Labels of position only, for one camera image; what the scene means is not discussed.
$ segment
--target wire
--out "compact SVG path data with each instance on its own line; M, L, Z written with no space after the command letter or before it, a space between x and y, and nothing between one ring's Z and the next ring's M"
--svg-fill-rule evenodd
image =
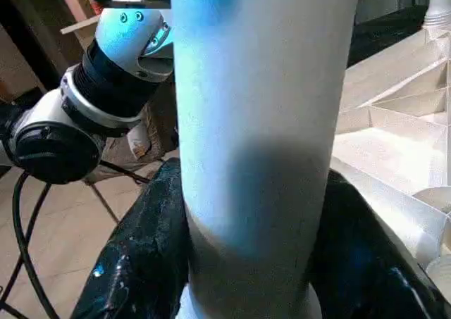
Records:
M3 304L2 306L6 312L16 317L17 319L28 319L21 312L17 311L14 307L9 306L8 304Z
M89 184L89 186L91 187L92 191L97 196L97 198L100 200L100 203L106 209L106 212L108 212L108 214L111 216L111 218L113 218L113 220L114 220L114 222L116 224L119 224L119 219L116 217L116 215L114 214L113 210L111 210L111 207L108 205L108 203L106 202L105 198L102 196L102 194L97 189L97 187L94 184Z
M103 160L101 160L99 164L108 169L112 169L114 171L117 171L118 173L122 173L128 177L131 177L134 180L137 180L138 182L145 183L145 184L150 183L150 180L148 178L137 175L136 173L132 173L131 171L121 168L120 166L117 166L116 164L112 164L110 162L103 161Z
M19 245L20 255L23 259L23 264L27 271L28 277L30 278L31 284L35 289L37 298L41 302L42 307L44 308L46 314L50 319L59 319L56 314L55 309L51 305L49 298L44 292L44 289L39 282L39 278L37 277L35 267L31 261L30 255L28 253L27 241L25 236L23 235L22 223L20 221L20 193L22 192L23 185L28 178L28 173L25 171L19 177L15 187L14 187L14 195L13 195L13 224L14 224L14 232L16 233L17 243Z
M51 184L45 185L44 189L41 192L41 195L39 196L39 199L37 200L36 206L33 209L32 215L30 217L30 221L28 223L27 233L25 234L25 242L26 242L27 246L30 243L31 234L35 227L37 216L39 214L39 211L41 210L42 204L44 203L45 197L49 193L50 187L51 187ZM19 276L19 272L20 272L20 269L22 268L22 265L23 265L23 259L22 259L22 256L19 256L16 266L14 267L13 273L12 273L11 277L9 278L8 284L6 285L4 292L1 295L0 308L2 308L4 306L6 299L8 298L9 294L11 293L14 283L16 282L16 280Z

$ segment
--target screw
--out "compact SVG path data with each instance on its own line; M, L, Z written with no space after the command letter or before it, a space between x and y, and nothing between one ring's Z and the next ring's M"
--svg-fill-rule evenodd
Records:
M135 17L138 21L144 20L144 15L142 15L142 13L140 11L136 12Z
M121 16L119 16L119 19L121 20L122 23L126 23L127 22L127 14L122 13Z
M156 37L154 37L153 39L152 39L152 41L150 42L150 45L151 46L158 46L158 39L156 38Z
M135 74L136 74L136 76L139 76L139 77L143 77L143 78L147 77L147 74L141 70L138 70Z
M50 127L45 127L44 129L41 130L40 134L42 138L47 138L47 136L50 135Z

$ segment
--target white column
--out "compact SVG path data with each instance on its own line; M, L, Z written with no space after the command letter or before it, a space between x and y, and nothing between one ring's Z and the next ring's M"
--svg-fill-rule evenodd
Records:
M451 0L429 0L424 27L442 27L451 24Z
M357 0L172 0L198 318L298 318Z

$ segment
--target floor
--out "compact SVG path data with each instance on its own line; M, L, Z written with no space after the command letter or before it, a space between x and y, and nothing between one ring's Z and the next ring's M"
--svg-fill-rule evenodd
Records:
M174 152L167 157L177 156ZM146 175L160 164L153 163L137 173ZM13 232L11 197L21 170L11 169L0 179L0 285L5 286L18 258ZM22 195L23 226L44 183L29 178ZM123 217L140 193L133 180L115 177L97 183L118 217ZM30 255L44 289L62 319L69 318L101 248L115 224L92 190L82 182L54 185L39 214L30 242ZM47 318L23 268L8 304L30 319ZM0 319L13 318L4 311Z

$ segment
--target metal rod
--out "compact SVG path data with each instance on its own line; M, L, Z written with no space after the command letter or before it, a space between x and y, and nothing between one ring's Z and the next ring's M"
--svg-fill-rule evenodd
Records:
M144 184L149 184L150 183L149 179L147 179L145 177L142 177L142 176L139 176L136 173L133 173L133 172L131 172L129 170L126 170L124 168L121 168L120 166L117 166L116 164L112 164L112 163L109 163L107 161L100 161L99 164L104 166L104 167L106 167L106 168L108 168L108 169L112 169L114 171L117 171L118 173L122 173L123 175L131 177L134 180L137 180L138 182L141 182L141 183L144 183Z
M196 316L300 318L357 0L171 3Z
M108 205L108 202L105 200L104 196L100 193L100 191L97 189L95 184L89 184L94 194L97 196L97 198L100 200L100 203L105 208L106 212L113 218L113 221L116 224L119 224L119 218L116 217L111 207Z

